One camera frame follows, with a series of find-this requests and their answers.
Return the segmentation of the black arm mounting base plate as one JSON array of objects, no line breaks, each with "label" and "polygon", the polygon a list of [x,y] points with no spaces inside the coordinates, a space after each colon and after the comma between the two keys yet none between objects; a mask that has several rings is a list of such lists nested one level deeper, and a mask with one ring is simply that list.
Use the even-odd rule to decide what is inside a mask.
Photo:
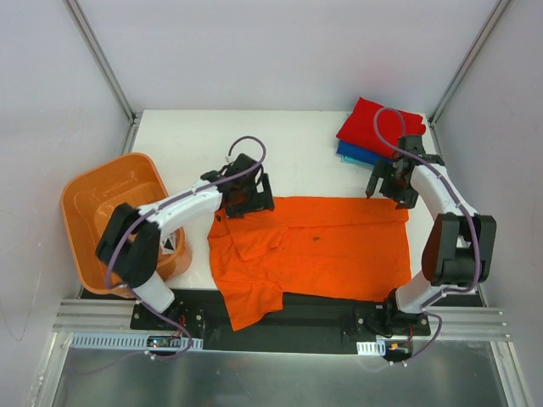
[{"label": "black arm mounting base plate", "polygon": [[177,289],[171,319],[193,349],[226,352],[354,354],[378,338],[430,336],[428,317],[401,314],[388,303],[285,294],[283,307],[236,331],[216,290]]}]

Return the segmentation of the orange t shirt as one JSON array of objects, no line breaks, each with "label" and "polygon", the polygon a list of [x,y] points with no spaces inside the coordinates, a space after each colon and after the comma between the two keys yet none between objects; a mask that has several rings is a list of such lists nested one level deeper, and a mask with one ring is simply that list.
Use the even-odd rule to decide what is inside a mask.
[{"label": "orange t shirt", "polygon": [[276,198],[273,211],[216,212],[210,268],[240,331],[283,309],[285,293],[381,301],[411,280],[409,214],[379,198]]}]

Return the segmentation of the folded teal t shirt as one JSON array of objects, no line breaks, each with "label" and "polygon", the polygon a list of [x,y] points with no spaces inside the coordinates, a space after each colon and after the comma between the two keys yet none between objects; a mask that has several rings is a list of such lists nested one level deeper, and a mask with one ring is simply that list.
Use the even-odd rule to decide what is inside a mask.
[{"label": "folded teal t shirt", "polygon": [[348,119],[350,118],[350,114],[347,114],[345,116],[345,122],[342,124],[341,128],[339,129],[337,139],[338,139],[338,148],[337,153],[340,156],[341,160],[345,162],[346,164],[359,164],[361,161],[359,160],[361,150],[358,146],[355,144],[352,144],[351,142],[346,142],[339,134],[344,130],[345,125],[348,122]]}]

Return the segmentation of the folded blue t shirt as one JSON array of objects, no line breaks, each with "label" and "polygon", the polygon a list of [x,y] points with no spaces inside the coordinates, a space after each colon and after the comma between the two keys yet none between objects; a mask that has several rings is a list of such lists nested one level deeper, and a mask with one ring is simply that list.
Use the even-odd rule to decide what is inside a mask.
[{"label": "folded blue t shirt", "polygon": [[336,153],[349,162],[356,161],[369,165],[375,165],[379,160],[383,159],[376,153],[344,141],[339,141]]}]

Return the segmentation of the aluminium extrusion rail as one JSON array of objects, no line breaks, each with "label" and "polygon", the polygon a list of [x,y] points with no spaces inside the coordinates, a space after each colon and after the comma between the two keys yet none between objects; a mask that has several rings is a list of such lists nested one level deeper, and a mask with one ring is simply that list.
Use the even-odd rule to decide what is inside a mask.
[{"label": "aluminium extrusion rail", "polygon": [[[113,299],[65,299],[53,323],[55,332],[158,333],[137,324],[133,301]],[[444,340],[506,342],[511,339],[504,312],[487,307],[431,307],[442,319]]]}]

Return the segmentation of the aluminium frame post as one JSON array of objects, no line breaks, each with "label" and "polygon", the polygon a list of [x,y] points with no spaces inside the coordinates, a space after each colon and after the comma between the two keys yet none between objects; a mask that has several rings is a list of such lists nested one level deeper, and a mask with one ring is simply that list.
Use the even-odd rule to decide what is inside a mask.
[{"label": "aluminium frame post", "polygon": [[437,125],[439,119],[445,112],[445,109],[450,104],[451,99],[455,96],[461,84],[466,79],[470,69],[473,67],[478,56],[483,51],[484,46],[492,36],[496,27],[501,22],[502,17],[510,8],[512,3],[513,0],[495,1],[495,4],[493,5],[486,19],[484,20],[484,23],[479,29],[476,37],[474,37],[472,44],[468,48],[461,63],[458,65],[444,93],[440,97],[431,115],[428,117],[428,124],[431,128],[434,128]]},{"label": "aluminium frame post", "polygon": [[132,125],[137,122],[137,112],[131,106],[128,97],[122,89],[120,82],[109,63],[109,60],[96,36],[90,21],[88,20],[81,4],[76,0],[64,0],[63,4],[72,18],[77,30],[79,31],[82,40],[85,42],[89,53],[105,80],[106,85],[110,89],[115,101],[120,107],[123,115]]}]

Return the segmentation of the right aluminium frame post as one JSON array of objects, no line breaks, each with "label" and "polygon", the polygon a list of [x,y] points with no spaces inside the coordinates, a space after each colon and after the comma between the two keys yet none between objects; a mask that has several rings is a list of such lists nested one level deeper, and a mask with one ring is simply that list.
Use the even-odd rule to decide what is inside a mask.
[{"label": "right aluminium frame post", "polygon": [[472,44],[468,48],[461,63],[458,65],[444,93],[440,97],[431,115],[428,117],[428,124],[431,128],[434,128],[437,125],[439,119],[445,112],[445,109],[450,104],[451,99],[455,96],[461,84],[466,79],[470,69],[473,67],[478,56],[483,51],[484,46],[492,36],[496,27],[501,22],[502,17],[510,8],[512,3],[513,0],[495,1],[495,4],[493,5],[486,19],[484,20],[484,23],[479,29],[476,37],[474,37]]}]

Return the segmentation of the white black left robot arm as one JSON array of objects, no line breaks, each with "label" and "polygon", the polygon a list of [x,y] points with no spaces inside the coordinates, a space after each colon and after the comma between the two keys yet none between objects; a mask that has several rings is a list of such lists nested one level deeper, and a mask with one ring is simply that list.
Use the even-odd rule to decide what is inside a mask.
[{"label": "white black left robot arm", "polygon": [[151,307],[149,318],[162,330],[179,320],[175,295],[158,273],[161,244],[189,221],[222,209],[226,217],[275,208],[268,174],[261,162],[239,154],[220,170],[204,173],[188,190],[155,203],[118,205],[98,242],[95,254]]}]

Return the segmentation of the left aluminium frame post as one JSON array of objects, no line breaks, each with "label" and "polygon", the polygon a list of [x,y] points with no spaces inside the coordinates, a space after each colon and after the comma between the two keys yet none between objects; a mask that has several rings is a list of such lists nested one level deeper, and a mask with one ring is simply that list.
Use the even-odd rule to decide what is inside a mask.
[{"label": "left aluminium frame post", "polygon": [[96,36],[90,21],[88,20],[81,4],[76,0],[64,0],[63,4],[72,18],[77,30],[79,31],[82,40],[85,42],[89,53],[105,80],[106,85],[110,89],[115,101],[120,107],[123,115],[132,125],[137,122],[137,112],[131,106],[128,97],[122,89],[120,82],[109,63],[109,60]]}]

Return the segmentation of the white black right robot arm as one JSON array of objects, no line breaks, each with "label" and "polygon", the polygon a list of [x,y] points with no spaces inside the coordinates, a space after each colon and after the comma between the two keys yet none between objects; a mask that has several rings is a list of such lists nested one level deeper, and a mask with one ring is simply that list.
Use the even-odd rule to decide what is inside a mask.
[{"label": "white black right robot arm", "polygon": [[382,313],[383,328],[401,334],[412,324],[411,315],[449,293],[471,291],[490,273],[497,224],[480,214],[453,185],[445,162],[426,153],[420,136],[399,139],[391,162],[373,166],[366,196],[376,190],[398,209],[412,209],[420,198],[433,219],[422,251],[421,270],[393,290]]}]

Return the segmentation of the orange plastic laundry basket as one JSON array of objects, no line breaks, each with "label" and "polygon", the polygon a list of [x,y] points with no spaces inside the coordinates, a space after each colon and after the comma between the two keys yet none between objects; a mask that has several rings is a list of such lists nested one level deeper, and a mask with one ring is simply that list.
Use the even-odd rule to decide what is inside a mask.
[{"label": "orange plastic laundry basket", "polygon": [[[129,153],[102,164],[71,181],[61,196],[64,224],[81,284],[91,293],[130,298],[114,273],[105,282],[107,266],[96,257],[98,242],[110,216],[120,204],[136,208],[168,196],[152,159]],[[161,244],[158,273],[165,282],[182,275],[192,262],[192,252],[182,228],[173,232],[172,242]]]}]

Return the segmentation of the folded red t shirt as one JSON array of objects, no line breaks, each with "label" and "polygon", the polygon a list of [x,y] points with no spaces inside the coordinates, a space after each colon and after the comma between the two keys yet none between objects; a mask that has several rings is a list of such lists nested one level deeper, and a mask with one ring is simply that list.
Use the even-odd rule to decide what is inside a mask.
[{"label": "folded red t shirt", "polygon": [[[374,116],[382,107],[383,105],[379,103],[359,98],[336,137],[341,142],[391,159],[395,151],[380,141],[373,126]],[[406,135],[422,136],[425,133],[426,126],[420,114],[403,110],[400,110],[400,114],[404,120]],[[402,126],[397,114],[389,110],[382,112],[378,117],[378,129],[386,142],[398,146],[398,140],[402,135]]]}]

